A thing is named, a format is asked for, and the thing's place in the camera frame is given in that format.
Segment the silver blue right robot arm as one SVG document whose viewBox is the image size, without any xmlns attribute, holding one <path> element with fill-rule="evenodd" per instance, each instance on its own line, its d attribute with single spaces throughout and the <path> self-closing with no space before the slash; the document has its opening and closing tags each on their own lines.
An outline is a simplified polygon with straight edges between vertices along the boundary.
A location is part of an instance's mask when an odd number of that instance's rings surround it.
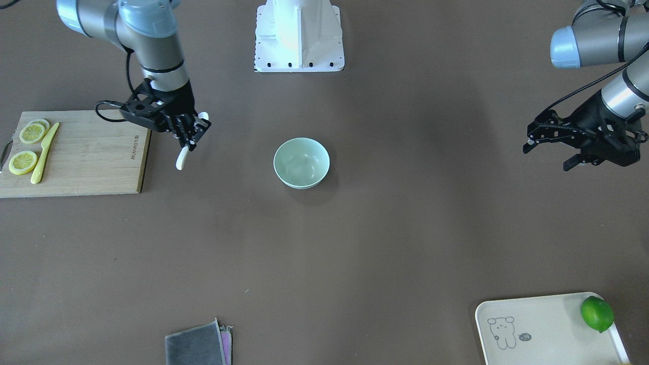
<svg viewBox="0 0 649 365">
<path fill-rule="evenodd" d="M 143 81 L 126 102 L 110 101 L 122 122 L 169 132 L 192 152 L 211 123 L 195 110 L 195 98 L 177 34 L 179 1 L 58 1 L 62 22 L 92 39 L 136 55 Z"/>
</svg>

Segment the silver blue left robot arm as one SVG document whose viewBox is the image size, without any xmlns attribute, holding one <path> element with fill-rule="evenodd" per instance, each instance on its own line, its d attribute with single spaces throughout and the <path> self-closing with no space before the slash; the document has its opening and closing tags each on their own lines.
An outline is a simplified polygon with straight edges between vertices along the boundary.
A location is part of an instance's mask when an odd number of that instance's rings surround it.
<svg viewBox="0 0 649 365">
<path fill-rule="evenodd" d="M 525 153 L 542 143 L 577 149 L 564 171 L 606 161 L 626 167 L 640 160 L 648 92 L 647 13 L 631 14 L 639 5 L 647 8 L 645 1 L 584 1 L 570 26 L 554 32 L 550 59 L 556 68 L 618 67 L 600 77 L 610 82 L 569 116 L 560 117 L 553 105 L 545 108 L 527 127 Z"/>
</svg>

